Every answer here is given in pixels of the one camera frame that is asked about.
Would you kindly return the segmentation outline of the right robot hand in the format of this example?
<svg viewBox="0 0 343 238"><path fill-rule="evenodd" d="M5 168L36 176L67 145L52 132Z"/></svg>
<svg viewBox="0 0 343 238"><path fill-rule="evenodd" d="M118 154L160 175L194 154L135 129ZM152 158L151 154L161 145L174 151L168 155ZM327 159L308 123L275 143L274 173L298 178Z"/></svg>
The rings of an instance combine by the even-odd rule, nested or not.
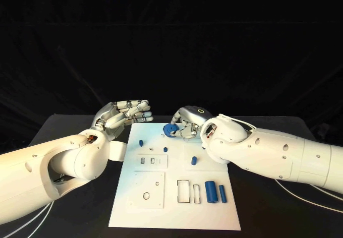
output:
<svg viewBox="0 0 343 238"><path fill-rule="evenodd" d="M178 108L173 115L171 122L164 126L167 137L194 138L204 122L213 118L210 112L199 106Z"/></svg>

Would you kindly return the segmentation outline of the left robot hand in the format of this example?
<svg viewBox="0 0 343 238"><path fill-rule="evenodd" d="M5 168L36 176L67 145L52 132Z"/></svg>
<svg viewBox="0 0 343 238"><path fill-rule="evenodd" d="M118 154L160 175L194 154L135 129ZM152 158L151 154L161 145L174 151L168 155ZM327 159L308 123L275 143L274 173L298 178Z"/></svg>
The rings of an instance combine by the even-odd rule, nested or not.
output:
<svg viewBox="0 0 343 238"><path fill-rule="evenodd" d="M127 125L152 121L150 108L147 100L109 102L95 114L90 129L98 130L108 141L114 140Z"/></svg>

